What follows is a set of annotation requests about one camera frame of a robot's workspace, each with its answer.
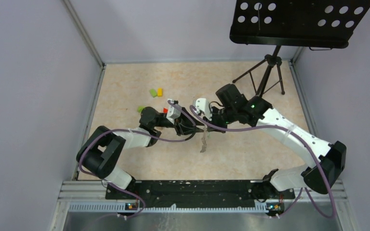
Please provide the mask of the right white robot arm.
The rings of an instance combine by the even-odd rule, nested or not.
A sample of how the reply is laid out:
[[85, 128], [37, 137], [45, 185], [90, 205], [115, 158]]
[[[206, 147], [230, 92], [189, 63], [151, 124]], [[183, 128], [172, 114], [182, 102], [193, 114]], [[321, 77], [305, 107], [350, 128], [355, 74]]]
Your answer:
[[264, 194], [277, 198], [290, 188], [309, 188], [319, 194], [328, 194], [345, 167], [347, 147], [340, 141], [330, 143], [308, 133], [284, 117], [271, 103], [260, 96], [250, 100], [234, 84], [227, 84], [216, 92], [222, 107], [210, 106], [205, 98], [194, 101], [198, 113], [210, 123], [210, 128], [228, 131], [233, 122], [260, 127], [266, 134], [290, 148], [304, 165], [290, 169], [273, 170], [264, 177]]

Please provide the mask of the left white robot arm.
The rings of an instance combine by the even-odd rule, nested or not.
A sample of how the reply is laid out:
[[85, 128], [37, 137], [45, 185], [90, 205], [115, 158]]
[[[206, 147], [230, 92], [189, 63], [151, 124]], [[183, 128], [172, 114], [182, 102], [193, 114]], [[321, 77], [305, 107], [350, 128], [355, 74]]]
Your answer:
[[185, 135], [186, 140], [203, 132], [202, 123], [180, 106], [170, 106], [167, 113], [145, 107], [140, 116], [137, 128], [111, 131], [99, 126], [76, 156], [77, 162], [89, 173], [117, 186], [117, 193], [124, 199], [133, 197], [135, 186], [133, 176], [117, 165], [122, 151], [153, 146], [161, 136], [156, 128], [172, 128], [178, 136]]

